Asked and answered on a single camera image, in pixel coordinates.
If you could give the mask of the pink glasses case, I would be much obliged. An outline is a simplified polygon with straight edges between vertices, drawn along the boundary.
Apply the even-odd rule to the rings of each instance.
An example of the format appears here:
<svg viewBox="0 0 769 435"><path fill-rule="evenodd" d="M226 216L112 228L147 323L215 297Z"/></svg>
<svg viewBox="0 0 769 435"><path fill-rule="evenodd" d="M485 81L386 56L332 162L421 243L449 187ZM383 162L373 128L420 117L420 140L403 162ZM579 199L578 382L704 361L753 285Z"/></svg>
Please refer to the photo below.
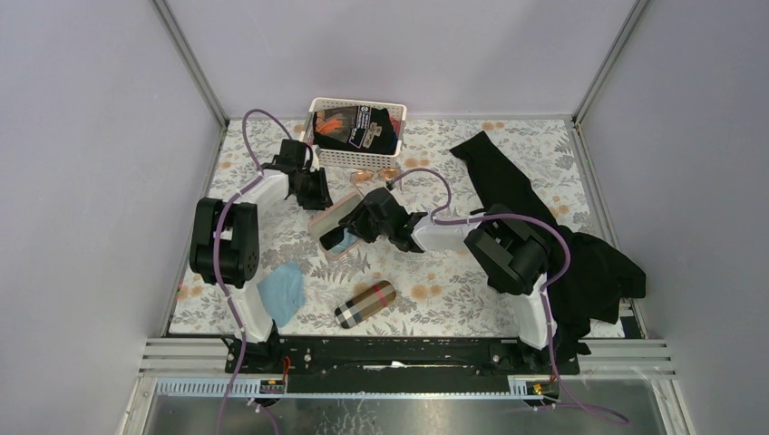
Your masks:
<svg viewBox="0 0 769 435"><path fill-rule="evenodd" d="M353 209L361 203L362 199L363 196L359 192L353 192L341 198L329 209L320 212L317 216L310 219L307 226L308 234L320 245L319 238L337 227L343 227L339 221L349 215ZM361 240L358 238L358 241L341 255L334 255L330 252L327 252L324 248L321 247L321 245L320 250L325 255L327 260L333 261L344 256L350 249L358 245L360 242Z"/></svg>

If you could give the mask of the plaid glasses case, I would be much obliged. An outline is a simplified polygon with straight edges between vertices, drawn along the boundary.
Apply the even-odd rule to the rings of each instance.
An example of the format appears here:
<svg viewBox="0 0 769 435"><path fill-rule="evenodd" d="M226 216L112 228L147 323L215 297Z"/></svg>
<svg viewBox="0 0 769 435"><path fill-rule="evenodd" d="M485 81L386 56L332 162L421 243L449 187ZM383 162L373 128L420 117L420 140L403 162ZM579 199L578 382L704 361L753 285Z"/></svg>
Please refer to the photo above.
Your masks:
<svg viewBox="0 0 769 435"><path fill-rule="evenodd" d="M396 297L395 287L382 280L336 307L334 317L343 329L351 329L388 307Z"/></svg>

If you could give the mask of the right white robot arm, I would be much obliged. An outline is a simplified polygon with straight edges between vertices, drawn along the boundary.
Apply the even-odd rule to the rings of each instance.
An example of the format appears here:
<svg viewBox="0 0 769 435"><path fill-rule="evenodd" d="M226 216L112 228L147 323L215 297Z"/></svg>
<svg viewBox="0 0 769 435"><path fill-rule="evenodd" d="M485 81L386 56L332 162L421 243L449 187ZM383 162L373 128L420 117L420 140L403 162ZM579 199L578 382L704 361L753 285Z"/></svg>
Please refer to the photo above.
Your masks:
<svg viewBox="0 0 769 435"><path fill-rule="evenodd" d="M568 270L571 254L553 226L500 205L464 218L409 213L389 188L370 191L338 224L367 243L386 237L404 252L467 248L486 273L489 286L511 295L518 338L524 343L523 367L542 373L555 363L552 344L557 325L547 288Z"/></svg>

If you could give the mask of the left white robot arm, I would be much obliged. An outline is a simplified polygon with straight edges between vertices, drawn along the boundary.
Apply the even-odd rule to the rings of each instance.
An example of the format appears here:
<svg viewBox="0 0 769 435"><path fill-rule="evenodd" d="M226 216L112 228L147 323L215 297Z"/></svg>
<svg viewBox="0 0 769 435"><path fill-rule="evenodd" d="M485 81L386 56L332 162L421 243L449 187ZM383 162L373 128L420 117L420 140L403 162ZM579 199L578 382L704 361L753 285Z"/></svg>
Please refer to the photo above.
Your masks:
<svg viewBox="0 0 769 435"><path fill-rule="evenodd" d="M268 339L275 322L253 283L260 254L259 214L291 196L304 210L330 208L326 172L315 169L313 163L310 145L283 140L273 160L230 199L202 198L196 206L190 269L223 290L238 338L251 343L247 361L259 372L276 369L282 352Z"/></svg>

